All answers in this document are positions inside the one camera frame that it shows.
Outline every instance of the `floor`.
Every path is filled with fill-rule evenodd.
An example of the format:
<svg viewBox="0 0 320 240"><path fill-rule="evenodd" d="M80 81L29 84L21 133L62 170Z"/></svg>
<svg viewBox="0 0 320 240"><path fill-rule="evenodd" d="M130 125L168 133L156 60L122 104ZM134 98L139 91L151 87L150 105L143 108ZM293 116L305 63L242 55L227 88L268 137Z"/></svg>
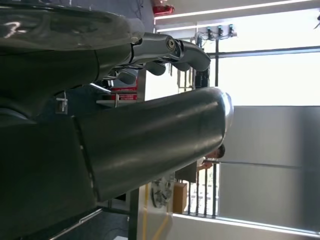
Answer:
<svg viewBox="0 0 320 240"><path fill-rule="evenodd" d="M150 0L51 0L53 3L69 5L72 7L91 8L92 10L112 12L124 15L128 18L140 18L145 25L146 32L153 31L153 14ZM143 3L140 12L137 11L137 3ZM68 98L68 115L55 114L55 99L49 100L45 110L35 118L38 122L46 122L79 116L101 110L96 104L96 90L85 86L66 92ZM50 237L75 223L76 218L59 223L51 229L46 229L23 240L48 240ZM60 237L58 240L114 240L117 236L128 237L128 218L126 215L103 212L91 220L82 224L71 232Z"/></svg>

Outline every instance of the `robotic hand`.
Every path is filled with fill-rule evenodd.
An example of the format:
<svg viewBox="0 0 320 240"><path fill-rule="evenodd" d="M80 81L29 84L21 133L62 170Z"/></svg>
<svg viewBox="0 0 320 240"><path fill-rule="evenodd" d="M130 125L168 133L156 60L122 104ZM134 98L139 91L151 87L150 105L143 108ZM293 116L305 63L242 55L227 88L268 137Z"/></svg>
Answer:
<svg viewBox="0 0 320 240"><path fill-rule="evenodd" d="M146 68L156 76L165 72L165 64L171 63L180 71L190 67L196 71L208 69L211 59L201 48L183 40L174 39L170 35L145 33L135 44L131 44L131 53L125 61L113 68L104 80L119 79L126 84L132 84L136 76L125 69L140 70Z"/></svg>

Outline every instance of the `window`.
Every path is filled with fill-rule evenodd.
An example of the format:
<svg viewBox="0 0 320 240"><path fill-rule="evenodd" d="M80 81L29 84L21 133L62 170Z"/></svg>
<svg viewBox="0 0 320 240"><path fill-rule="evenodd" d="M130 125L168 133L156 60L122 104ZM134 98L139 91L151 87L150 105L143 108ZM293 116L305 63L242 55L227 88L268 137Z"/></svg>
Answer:
<svg viewBox="0 0 320 240"><path fill-rule="evenodd" d="M234 105L320 105L320 53L221 58L219 87Z"/></svg>
<svg viewBox="0 0 320 240"><path fill-rule="evenodd" d="M318 10L294 11L235 19L237 37L219 42L220 52L310 47L320 45Z"/></svg>

